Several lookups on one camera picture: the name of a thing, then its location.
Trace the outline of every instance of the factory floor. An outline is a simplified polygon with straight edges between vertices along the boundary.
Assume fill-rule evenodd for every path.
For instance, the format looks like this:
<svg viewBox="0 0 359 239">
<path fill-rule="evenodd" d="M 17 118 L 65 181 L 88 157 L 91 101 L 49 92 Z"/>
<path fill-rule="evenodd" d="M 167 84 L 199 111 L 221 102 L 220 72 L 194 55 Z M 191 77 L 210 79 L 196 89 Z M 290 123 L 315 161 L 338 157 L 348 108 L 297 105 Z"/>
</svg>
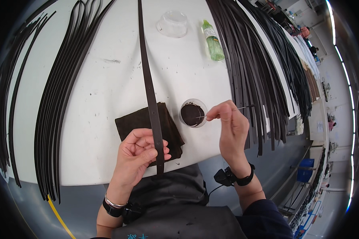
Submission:
<svg viewBox="0 0 359 239">
<path fill-rule="evenodd" d="M 294 119 L 291 119 L 289 130 L 293 130 L 293 127 Z M 257 146 L 245 151 L 249 162 L 255 165 L 255 174 L 267 198 L 287 179 L 290 166 L 297 164 L 306 151 L 305 146 L 309 144 L 310 141 L 303 134 L 288 136 L 287 143 L 280 142 L 275 151 L 271 151 L 271 142 L 267 141 L 263 147 L 263 156 L 260 157 L 257 157 Z M 198 165 L 208 192 L 219 186 L 214 181 L 214 174 L 228 166 L 221 156 L 207 159 Z M 37 238 L 87 239 L 96 236 L 97 212 L 106 191 L 104 185 L 62 186 L 61 204 L 57 201 L 43 201 L 37 184 L 22 182 L 21 185 L 22 188 L 19 188 L 14 179 L 10 178 L 6 191 Z M 214 191 L 210 196 L 210 206 L 228 206 L 235 215 L 241 213 L 233 187 L 223 186 Z"/>
</svg>

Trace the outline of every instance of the wristwatch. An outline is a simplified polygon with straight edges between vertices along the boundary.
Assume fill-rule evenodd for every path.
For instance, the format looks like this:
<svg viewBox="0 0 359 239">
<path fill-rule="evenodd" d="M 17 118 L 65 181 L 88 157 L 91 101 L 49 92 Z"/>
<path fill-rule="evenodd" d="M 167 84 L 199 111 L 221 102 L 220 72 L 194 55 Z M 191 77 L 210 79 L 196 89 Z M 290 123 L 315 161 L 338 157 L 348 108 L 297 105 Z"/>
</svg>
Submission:
<svg viewBox="0 0 359 239">
<path fill-rule="evenodd" d="M 116 208 L 107 204 L 105 198 L 103 201 L 103 207 L 105 208 L 106 212 L 113 217 L 120 217 L 122 215 L 122 212 L 124 211 L 124 207 Z"/>
<path fill-rule="evenodd" d="M 254 176 L 254 169 L 255 169 L 255 166 L 252 165 L 251 163 L 249 163 L 250 167 L 251 167 L 251 173 L 249 176 L 247 177 L 244 177 L 243 179 L 239 179 L 237 178 L 233 172 L 230 170 L 230 168 L 228 169 L 228 171 L 231 173 L 230 174 L 230 181 L 231 182 L 236 182 L 239 186 L 246 186 L 247 184 L 249 184 L 251 182 L 251 180 L 253 179 L 253 176 Z"/>
</svg>

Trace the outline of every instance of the clear plastic container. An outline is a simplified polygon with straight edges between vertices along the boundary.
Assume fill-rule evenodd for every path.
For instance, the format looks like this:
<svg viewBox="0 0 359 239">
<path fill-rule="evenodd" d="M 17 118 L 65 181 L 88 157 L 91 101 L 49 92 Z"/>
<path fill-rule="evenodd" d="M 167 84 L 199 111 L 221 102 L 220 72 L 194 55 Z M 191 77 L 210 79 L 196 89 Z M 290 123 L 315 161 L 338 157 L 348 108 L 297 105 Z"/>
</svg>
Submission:
<svg viewBox="0 0 359 239">
<path fill-rule="evenodd" d="M 206 108 L 205 104 L 202 103 L 200 100 L 198 100 L 198 99 L 188 99 L 187 101 L 185 101 L 185 102 L 182 104 L 182 106 L 181 106 L 181 108 L 180 108 L 180 110 L 179 110 L 179 112 L 180 112 L 180 113 L 179 113 L 179 115 L 180 115 L 179 120 L 180 120 L 184 125 L 186 125 L 186 126 L 188 126 L 188 127 L 191 127 L 191 128 L 199 128 L 199 127 L 202 127 L 202 126 L 206 123 L 206 117 L 203 117 L 203 118 L 202 118 L 202 122 L 201 122 L 200 124 L 198 124 L 198 125 L 195 125 L 195 126 L 190 126 L 190 125 L 186 124 L 186 123 L 184 122 L 184 120 L 182 119 L 181 110 L 182 110 L 182 107 L 184 107 L 184 106 L 187 105 L 187 104 L 193 104 L 193 105 L 199 106 L 199 107 L 201 107 L 201 109 L 203 110 L 203 112 L 204 112 L 205 115 L 206 115 L 206 113 L 207 113 L 207 108 Z"/>
<path fill-rule="evenodd" d="M 165 36 L 183 37 L 187 33 L 187 16 L 179 11 L 167 11 L 157 22 L 156 28 Z"/>
</svg>

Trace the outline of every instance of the brown leather strap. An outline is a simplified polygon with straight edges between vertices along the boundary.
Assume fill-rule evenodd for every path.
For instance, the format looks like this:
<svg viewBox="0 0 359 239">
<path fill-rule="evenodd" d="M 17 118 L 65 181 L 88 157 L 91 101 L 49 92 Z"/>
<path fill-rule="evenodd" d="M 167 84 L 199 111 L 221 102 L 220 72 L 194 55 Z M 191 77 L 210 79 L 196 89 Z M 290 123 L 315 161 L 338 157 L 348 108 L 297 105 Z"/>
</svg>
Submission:
<svg viewBox="0 0 359 239">
<path fill-rule="evenodd" d="M 144 74 L 146 98 L 148 99 L 150 123 L 152 125 L 152 130 L 153 130 L 154 147 L 158 152 L 158 155 L 156 157 L 157 174 L 160 175 L 163 174 L 163 169 L 164 169 L 163 164 L 165 162 L 163 157 L 164 153 L 163 153 L 163 143 L 162 143 L 162 132 L 161 132 L 160 117 L 158 115 L 157 101 L 155 98 L 155 93 L 153 88 L 152 74 L 150 73 L 148 54 L 146 52 L 141 0 L 138 0 L 138 27 L 139 27 L 139 35 L 140 35 L 142 72 Z"/>
</svg>

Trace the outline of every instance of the left hand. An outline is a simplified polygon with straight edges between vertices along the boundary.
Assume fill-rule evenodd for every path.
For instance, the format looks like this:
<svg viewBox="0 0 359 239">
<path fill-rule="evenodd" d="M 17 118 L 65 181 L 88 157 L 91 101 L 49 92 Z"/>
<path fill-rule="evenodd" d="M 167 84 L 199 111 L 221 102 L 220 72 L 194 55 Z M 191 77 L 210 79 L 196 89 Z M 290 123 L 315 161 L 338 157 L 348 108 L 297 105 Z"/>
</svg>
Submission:
<svg viewBox="0 0 359 239">
<path fill-rule="evenodd" d="M 169 160 L 168 142 L 163 140 L 165 160 Z M 130 192 L 142 179 L 146 168 L 156 161 L 158 152 L 154 148 L 153 131 L 149 128 L 137 128 L 130 132 L 118 148 L 117 164 L 110 181 L 107 196 L 111 201 L 123 204 L 129 198 Z"/>
</svg>

